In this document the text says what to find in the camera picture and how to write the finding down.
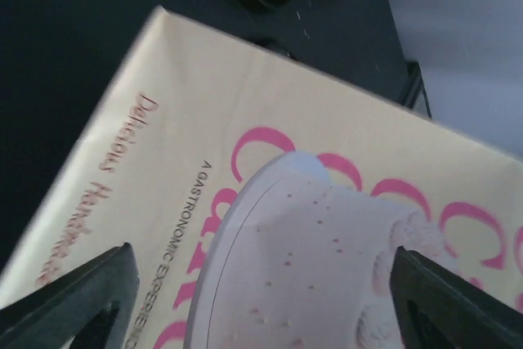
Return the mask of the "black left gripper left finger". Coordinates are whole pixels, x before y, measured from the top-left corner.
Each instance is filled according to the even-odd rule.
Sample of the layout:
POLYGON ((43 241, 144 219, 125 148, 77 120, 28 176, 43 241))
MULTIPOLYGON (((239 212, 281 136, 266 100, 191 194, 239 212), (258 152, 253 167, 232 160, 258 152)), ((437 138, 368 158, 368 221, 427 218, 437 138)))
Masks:
POLYGON ((1 309, 2 348, 120 348, 139 275, 129 243, 1 309))

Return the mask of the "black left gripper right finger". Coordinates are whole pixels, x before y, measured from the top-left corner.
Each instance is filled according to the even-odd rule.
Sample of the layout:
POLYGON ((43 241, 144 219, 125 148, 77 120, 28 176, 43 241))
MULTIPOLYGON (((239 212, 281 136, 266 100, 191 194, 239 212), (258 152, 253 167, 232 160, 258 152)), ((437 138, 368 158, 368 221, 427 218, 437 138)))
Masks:
POLYGON ((391 296, 406 348, 521 348, 522 314, 416 251, 398 248, 391 296))

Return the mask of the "cake print paper bag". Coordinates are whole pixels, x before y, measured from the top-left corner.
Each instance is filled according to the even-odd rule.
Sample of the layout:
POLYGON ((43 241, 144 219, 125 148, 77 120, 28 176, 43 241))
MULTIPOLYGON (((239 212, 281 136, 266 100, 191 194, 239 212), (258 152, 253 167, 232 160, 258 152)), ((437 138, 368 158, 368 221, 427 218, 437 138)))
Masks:
POLYGON ((400 247, 522 308, 522 163, 157 8, 1 275, 134 253, 119 348, 400 348, 400 247))

